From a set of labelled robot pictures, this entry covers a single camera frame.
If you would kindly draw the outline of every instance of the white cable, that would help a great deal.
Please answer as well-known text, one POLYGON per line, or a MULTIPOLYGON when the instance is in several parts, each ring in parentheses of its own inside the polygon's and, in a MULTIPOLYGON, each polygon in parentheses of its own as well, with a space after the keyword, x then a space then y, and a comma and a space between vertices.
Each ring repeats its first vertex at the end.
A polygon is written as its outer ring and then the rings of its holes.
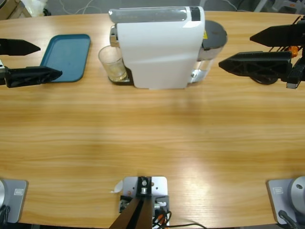
POLYGON ((87 8, 95 8, 95 9, 98 9, 98 10, 102 13, 102 10, 101 10, 100 8, 95 7, 95 6, 89 6, 89 4, 90 4, 92 1, 93 1, 93 0, 90 0, 90 1, 88 2, 88 4, 87 4, 85 7, 78 9, 75 13, 68 12, 68 11, 66 10, 66 8, 65 8, 65 5, 62 3, 62 0, 59 0, 59 3, 60 3, 61 6, 62 6, 62 10, 65 11, 65 13, 67 13, 67 14, 77 14, 77 13, 78 13, 79 11, 81 11, 81 10, 83 10, 82 14, 85 14, 85 11, 86 11, 87 8))
POLYGON ((260 12, 262 11, 263 7, 266 5, 266 3, 268 2, 268 0, 261 0, 259 1, 257 7, 255 8, 254 12, 260 12))
POLYGON ((221 0, 221 1, 225 1, 225 2, 228 3, 230 6, 232 6, 232 7, 235 9, 235 11, 237 11, 237 7, 234 6, 229 0, 221 0))
POLYGON ((85 14, 86 9, 87 9, 87 7, 90 5, 91 2, 93 2, 93 0, 90 0, 90 1, 88 2, 88 4, 86 5, 86 7, 84 8, 82 14, 85 14))

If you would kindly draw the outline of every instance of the glass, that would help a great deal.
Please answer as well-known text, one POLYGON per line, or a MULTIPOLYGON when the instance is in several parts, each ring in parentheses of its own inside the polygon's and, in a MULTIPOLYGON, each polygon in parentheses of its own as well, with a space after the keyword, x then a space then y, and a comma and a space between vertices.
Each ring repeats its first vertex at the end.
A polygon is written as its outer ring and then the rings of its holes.
POLYGON ((105 46, 99 52, 99 59, 111 81, 120 82, 126 80, 127 72, 119 48, 105 46))

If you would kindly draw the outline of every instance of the yellow label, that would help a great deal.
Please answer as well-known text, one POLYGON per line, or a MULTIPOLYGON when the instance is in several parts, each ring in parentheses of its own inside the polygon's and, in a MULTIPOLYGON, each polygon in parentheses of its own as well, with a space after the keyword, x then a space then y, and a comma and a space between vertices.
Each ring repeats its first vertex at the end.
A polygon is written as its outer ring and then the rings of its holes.
POLYGON ((206 33, 206 31, 204 31, 203 39, 208 39, 208 34, 206 33))

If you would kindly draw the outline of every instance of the wood grain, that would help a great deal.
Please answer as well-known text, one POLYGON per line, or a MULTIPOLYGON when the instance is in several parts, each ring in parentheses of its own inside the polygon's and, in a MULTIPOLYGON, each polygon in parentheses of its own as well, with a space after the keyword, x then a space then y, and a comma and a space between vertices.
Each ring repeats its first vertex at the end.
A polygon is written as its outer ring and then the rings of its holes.
POLYGON ((183 90, 112 85, 98 60, 109 44, 105 14, 0 21, 2 38, 41 47, 1 56, 10 68, 39 65, 49 40, 86 33, 91 47, 76 83, 0 88, 0 176, 26 179, 21 222, 109 227, 125 176, 166 176, 172 223, 207 227, 274 223, 266 181, 305 173, 305 85, 270 86, 226 73, 218 62, 267 51, 249 37, 295 15, 207 12, 229 41, 207 78, 183 90))

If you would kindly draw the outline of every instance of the plastic tray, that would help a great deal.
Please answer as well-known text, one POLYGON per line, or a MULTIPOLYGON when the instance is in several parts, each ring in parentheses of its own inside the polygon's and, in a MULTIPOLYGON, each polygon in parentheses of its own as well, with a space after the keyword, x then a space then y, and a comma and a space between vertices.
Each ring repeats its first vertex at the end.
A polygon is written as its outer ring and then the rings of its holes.
POLYGON ((78 81, 85 70, 89 46, 87 34, 57 35, 50 40, 40 65, 62 71, 52 83, 78 81))

